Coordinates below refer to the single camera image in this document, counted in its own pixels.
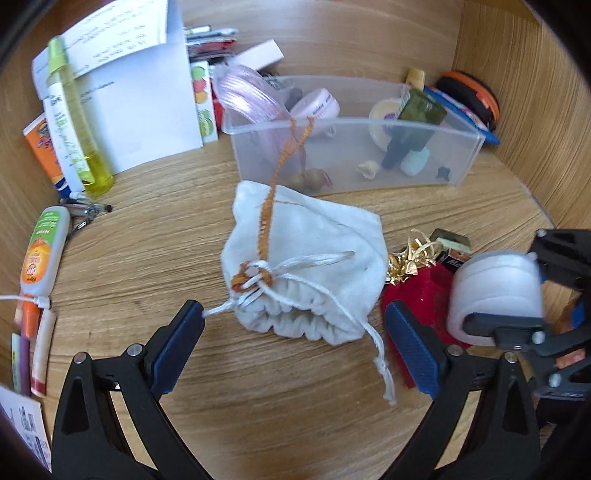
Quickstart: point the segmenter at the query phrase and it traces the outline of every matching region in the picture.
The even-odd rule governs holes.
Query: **transparent plastic bin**
[[[314,123],[314,135],[304,145],[306,154],[294,155],[282,169],[279,183],[289,186],[291,184],[286,179],[305,169],[318,168],[326,173],[329,179],[326,184],[315,191],[300,189],[305,194],[431,184],[458,186],[484,142],[480,132],[450,111],[439,126],[399,120],[370,120],[369,113],[376,103],[401,98],[408,92],[409,86],[403,83],[337,76],[277,77],[276,81],[283,87],[277,92],[279,98],[287,98],[294,87],[299,87],[304,95],[324,87],[340,105],[338,118]],[[399,166],[390,170],[382,168],[373,180],[367,179],[358,170],[359,165],[370,160],[381,165],[385,155],[370,134],[372,125],[396,134],[408,134],[417,129],[433,131],[426,144],[430,156],[425,167],[415,176],[405,174]],[[307,120],[298,121],[298,137],[306,126]],[[251,124],[239,113],[225,111],[222,131],[232,136],[240,178],[270,184],[281,146],[290,136],[289,121]]]

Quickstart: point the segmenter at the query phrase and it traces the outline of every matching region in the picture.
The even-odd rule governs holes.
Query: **white fabric bag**
[[[232,309],[248,330],[331,345],[360,339],[368,332],[379,355],[384,398],[394,403],[394,382],[384,343],[369,324],[388,269],[388,252],[378,215],[278,186],[273,203],[268,259],[258,252],[261,206],[269,187],[242,181],[236,189],[236,226],[222,251],[223,276],[230,299],[206,316]],[[248,267],[240,291],[232,279]],[[271,285],[262,273],[270,274]]]

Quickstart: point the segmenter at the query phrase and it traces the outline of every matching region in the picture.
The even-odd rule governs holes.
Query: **metal screw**
[[[541,345],[546,341],[546,334],[542,332],[542,330],[538,330],[537,332],[534,332],[534,334],[531,336],[531,341],[534,342],[536,345]]]
[[[80,365],[84,360],[86,360],[86,354],[84,352],[78,352],[74,355],[74,363]]]
[[[517,363],[517,355],[513,352],[506,352],[505,353],[505,360],[507,360],[510,364]]]
[[[562,383],[562,377],[560,376],[560,374],[550,375],[550,377],[548,379],[549,386],[551,386],[552,388],[556,388],[556,387],[560,386],[561,383]]]
[[[144,347],[142,347],[139,343],[134,343],[133,345],[129,345],[127,347],[127,354],[129,356],[138,356]]]
[[[461,346],[455,344],[448,346],[447,351],[450,355],[453,356],[460,356],[464,352]]]

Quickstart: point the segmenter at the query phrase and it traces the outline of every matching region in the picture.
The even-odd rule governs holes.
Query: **bottle label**
[[[52,210],[43,212],[39,217],[22,265],[21,279],[23,283],[31,285],[41,281],[45,276],[59,221],[59,212]]]
[[[55,118],[61,140],[66,146],[70,162],[74,165],[82,183],[85,185],[92,184],[95,182],[95,178],[90,171],[90,167],[88,166],[88,162],[86,161],[86,157],[82,151],[78,137],[76,136],[72,115],[70,114],[66,103],[64,86],[60,82],[53,83],[47,88],[47,91],[49,92],[51,111]]]

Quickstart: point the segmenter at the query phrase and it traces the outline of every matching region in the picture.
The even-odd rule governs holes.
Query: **gold ribbon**
[[[407,247],[400,253],[388,254],[388,273],[386,284],[397,285],[407,281],[410,277],[418,275],[418,269],[432,267],[442,249],[440,242],[431,242],[430,238],[419,230],[410,230],[417,233],[418,238],[408,236]]]

